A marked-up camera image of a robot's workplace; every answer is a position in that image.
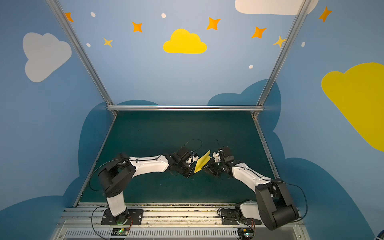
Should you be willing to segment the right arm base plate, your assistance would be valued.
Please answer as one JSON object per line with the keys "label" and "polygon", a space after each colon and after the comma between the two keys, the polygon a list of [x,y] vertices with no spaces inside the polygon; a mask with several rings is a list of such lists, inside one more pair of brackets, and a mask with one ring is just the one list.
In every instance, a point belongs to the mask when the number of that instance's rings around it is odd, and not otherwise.
{"label": "right arm base plate", "polygon": [[222,225],[258,226],[262,224],[261,220],[246,218],[238,210],[235,209],[219,208],[217,214],[222,220]]}

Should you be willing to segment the yellow square paper sheet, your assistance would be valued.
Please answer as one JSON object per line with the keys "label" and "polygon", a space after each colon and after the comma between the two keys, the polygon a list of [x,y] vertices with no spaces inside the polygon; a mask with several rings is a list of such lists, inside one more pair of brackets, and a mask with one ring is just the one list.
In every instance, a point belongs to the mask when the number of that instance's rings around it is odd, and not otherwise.
{"label": "yellow square paper sheet", "polygon": [[197,160],[194,173],[201,171],[202,168],[210,161],[210,153],[211,151],[206,152],[201,158]]}

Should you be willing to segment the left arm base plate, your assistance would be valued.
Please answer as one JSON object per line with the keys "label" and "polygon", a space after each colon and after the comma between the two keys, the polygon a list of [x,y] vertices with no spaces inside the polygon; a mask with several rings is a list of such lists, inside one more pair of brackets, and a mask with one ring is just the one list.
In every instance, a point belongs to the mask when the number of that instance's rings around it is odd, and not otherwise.
{"label": "left arm base plate", "polygon": [[113,216],[111,210],[108,208],[104,211],[101,225],[116,225],[116,226],[130,226],[141,225],[144,210],[142,209],[126,209],[118,216]]}

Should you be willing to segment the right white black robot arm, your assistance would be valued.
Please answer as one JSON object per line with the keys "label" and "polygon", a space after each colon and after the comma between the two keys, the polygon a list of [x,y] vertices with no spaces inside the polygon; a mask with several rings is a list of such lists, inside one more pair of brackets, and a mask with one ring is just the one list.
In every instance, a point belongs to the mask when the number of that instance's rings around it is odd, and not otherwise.
{"label": "right white black robot arm", "polygon": [[226,221],[247,224],[256,220],[267,229],[275,230],[286,224],[299,221],[299,211],[286,186],[281,179],[271,179],[238,161],[216,162],[209,160],[202,169],[215,177],[227,173],[242,182],[256,194],[256,200],[245,200],[235,204]]}

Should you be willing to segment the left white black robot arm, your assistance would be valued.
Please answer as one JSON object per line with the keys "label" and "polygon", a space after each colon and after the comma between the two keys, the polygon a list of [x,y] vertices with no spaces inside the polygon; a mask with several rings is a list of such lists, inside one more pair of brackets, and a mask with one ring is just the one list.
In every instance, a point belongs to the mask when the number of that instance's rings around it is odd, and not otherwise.
{"label": "left white black robot arm", "polygon": [[129,210],[124,199],[124,190],[132,178],[149,174],[175,171],[188,178],[194,174],[192,164],[198,154],[181,149],[173,154],[136,158],[119,154],[119,157],[105,164],[98,174],[108,207],[103,213],[102,226],[140,225],[143,210]]}

